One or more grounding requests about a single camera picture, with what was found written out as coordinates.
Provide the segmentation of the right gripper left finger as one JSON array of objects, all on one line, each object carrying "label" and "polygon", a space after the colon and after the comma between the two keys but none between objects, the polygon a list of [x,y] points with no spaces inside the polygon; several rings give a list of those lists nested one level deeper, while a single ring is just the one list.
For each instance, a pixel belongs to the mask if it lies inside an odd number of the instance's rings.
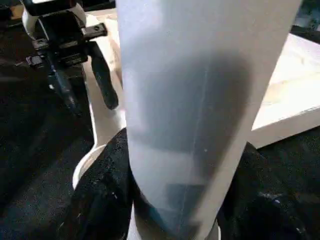
[{"label": "right gripper left finger", "polygon": [[125,240],[133,203],[127,130],[120,130],[80,178],[61,224],[63,240]]}]

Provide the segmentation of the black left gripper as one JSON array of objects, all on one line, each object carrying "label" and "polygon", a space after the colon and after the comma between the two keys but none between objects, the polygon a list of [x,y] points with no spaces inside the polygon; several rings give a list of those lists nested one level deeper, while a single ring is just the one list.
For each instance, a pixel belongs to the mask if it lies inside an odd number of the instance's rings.
[{"label": "black left gripper", "polygon": [[82,110],[64,68],[82,64],[88,57],[91,57],[91,68],[105,106],[114,110],[119,105],[109,66],[94,41],[107,35],[108,30],[103,23],[86,26],[70,10],[41,16],[35,23],[32,45],[37,55],[31,58],[31,67],[49,67],[48,78],[55,92],[76,117],[82,116]]}]

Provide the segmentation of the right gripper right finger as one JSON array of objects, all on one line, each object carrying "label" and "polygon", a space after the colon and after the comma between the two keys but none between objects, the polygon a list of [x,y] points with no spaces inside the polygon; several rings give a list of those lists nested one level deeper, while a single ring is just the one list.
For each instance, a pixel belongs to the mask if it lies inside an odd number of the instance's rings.
[{"label": "right gripper right finger", "polygon": [[223,240],[310,240],[294,195],[247,143],[217,215]]}]

